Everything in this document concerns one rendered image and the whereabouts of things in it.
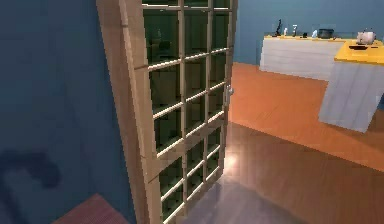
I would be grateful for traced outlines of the white kettle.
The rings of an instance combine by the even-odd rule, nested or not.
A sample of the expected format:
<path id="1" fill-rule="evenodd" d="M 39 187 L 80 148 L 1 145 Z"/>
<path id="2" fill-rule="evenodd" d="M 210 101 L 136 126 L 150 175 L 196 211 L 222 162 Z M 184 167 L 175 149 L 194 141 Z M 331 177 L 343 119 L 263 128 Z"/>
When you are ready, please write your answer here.
<path id="1" fill-rule="evenodd" d="M 373 31 L 363 31 L 357 34 L 356 43 L 359 45 L 372 45 L 376 38 L 376 33 Z"/>

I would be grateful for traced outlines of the black pan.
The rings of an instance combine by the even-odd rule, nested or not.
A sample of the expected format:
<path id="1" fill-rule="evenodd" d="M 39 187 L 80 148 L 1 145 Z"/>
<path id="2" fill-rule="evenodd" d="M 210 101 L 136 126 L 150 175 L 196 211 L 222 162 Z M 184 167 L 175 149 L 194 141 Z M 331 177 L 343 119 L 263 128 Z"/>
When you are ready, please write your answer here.
<path id="1" fill-rule="evenodd" d="M 351 45 L 349 46 L 349 49 L 352 49 L 352 50 L 367 50 L 369 48 L 378 48 L 377 46 L 365 46 L 365 45 Z"/>

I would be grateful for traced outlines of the red ribbed mat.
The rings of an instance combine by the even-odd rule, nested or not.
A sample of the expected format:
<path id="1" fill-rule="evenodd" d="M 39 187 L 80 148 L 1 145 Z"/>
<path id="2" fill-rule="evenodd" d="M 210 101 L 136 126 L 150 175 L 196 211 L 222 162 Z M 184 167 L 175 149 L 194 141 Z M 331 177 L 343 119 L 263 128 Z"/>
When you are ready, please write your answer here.
<path id="1" fill-rule="evenodd" d="M 95 194 L 52 224 L 130 224 L 101 195 Z"/>

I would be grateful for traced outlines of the white yellow-topped kitchen counter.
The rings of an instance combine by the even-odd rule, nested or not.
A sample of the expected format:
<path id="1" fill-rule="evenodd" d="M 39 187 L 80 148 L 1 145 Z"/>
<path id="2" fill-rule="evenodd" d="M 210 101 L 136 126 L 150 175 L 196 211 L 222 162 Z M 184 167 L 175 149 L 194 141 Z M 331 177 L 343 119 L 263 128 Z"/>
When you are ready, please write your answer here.
<path id="1" fill-rule="evenodd" d="M 259 69 L 328 81 L 334 57 L 347 39 L 265 36 Z"/>

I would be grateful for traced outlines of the white yellow-topped kitchen island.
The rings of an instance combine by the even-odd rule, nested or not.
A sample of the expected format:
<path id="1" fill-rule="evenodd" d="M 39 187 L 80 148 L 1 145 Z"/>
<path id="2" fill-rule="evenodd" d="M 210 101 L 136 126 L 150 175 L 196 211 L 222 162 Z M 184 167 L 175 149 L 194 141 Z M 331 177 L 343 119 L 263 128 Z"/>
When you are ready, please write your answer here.
<path id="1" fill-rule="evenodd" d="M 384 94 L 384 43 L 378 48 L 352 50 L 348 40 L 334 57 L 334 65 L 318 114 L 327 124 L 364 133 Z"/>

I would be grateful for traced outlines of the wooden glass-paned room door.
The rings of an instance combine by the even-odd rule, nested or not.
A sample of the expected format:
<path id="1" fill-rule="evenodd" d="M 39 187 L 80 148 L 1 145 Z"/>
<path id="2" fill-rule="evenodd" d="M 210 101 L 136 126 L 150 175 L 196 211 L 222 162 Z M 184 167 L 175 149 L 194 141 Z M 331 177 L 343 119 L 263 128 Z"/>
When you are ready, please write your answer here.
<path id="1" fill-rule="evenodd" d="M 238 0 L 96 6 L 136 223 L 205 215 L 224 169 Z"/>

